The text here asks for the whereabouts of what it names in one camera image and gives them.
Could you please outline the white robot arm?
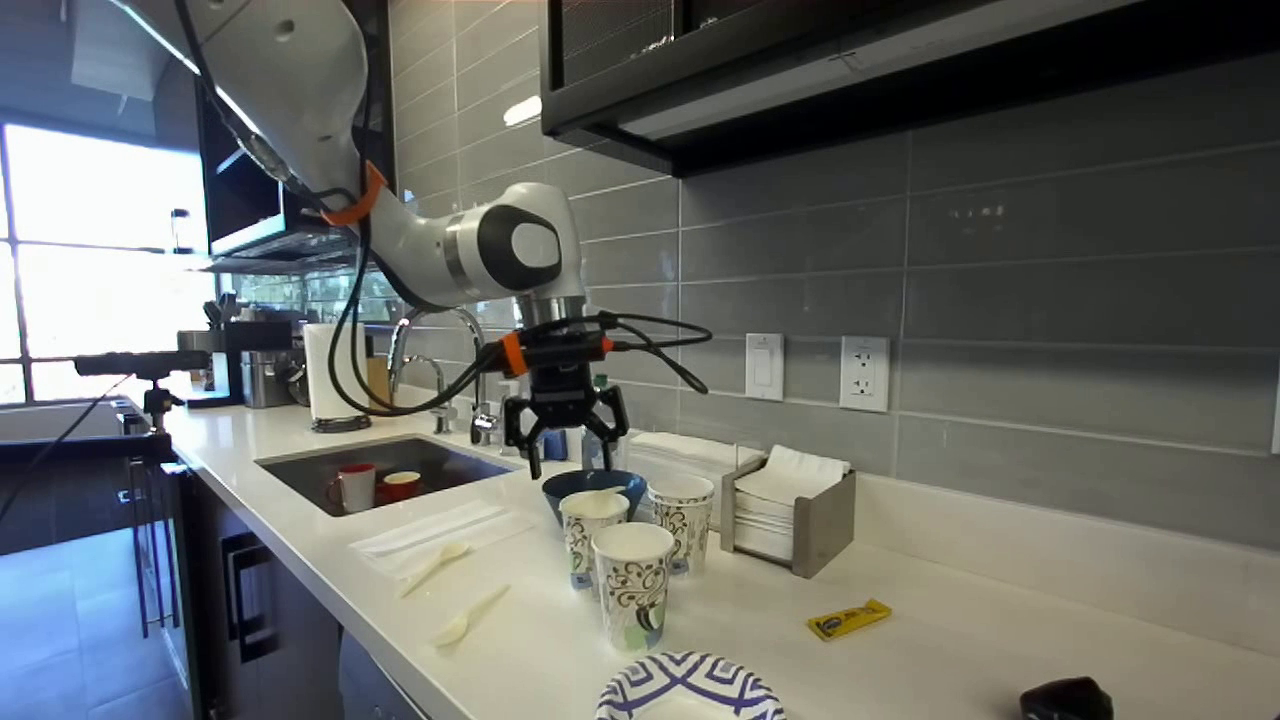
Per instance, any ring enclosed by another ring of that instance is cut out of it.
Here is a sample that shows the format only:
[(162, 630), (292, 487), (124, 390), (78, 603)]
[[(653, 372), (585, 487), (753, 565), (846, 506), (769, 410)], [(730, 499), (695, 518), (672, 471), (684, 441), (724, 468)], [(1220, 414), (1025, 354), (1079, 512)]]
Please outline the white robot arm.
[(242, 148), (363, 254), (420, 313), (518, 299), (526, 326), (476, 364), (526, 378), (503, 405), (509, 445), (540, 468), (543, 430), (585, 430), (614, 466), (627, 433), (617, 390), (591, 384), (614, 354), (591, 331), (582, 240), (560, 189), (509, 185), (454, 221), (416, 216), (376, 161), (356, 148), (367, 45), (343, 0), (113, 0), (232, 112)]

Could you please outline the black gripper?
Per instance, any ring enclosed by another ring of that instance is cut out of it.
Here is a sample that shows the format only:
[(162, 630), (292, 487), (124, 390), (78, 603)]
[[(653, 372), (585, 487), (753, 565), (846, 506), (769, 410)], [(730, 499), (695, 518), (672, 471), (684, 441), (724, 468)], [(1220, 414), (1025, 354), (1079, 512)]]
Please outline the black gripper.
[(528, 397), (503, 405), (503, 450), (513, 450), (537, 477), (537, 435), (543, 430), (590, 430), (601, 441), (601, 466), (614, 466), (627, 435), (624, 391), (596, 390), (591, 364), (614, 354), (606, 331), (582, 322), (556, 322), (500, 341), (509, 378), (528, 381)]

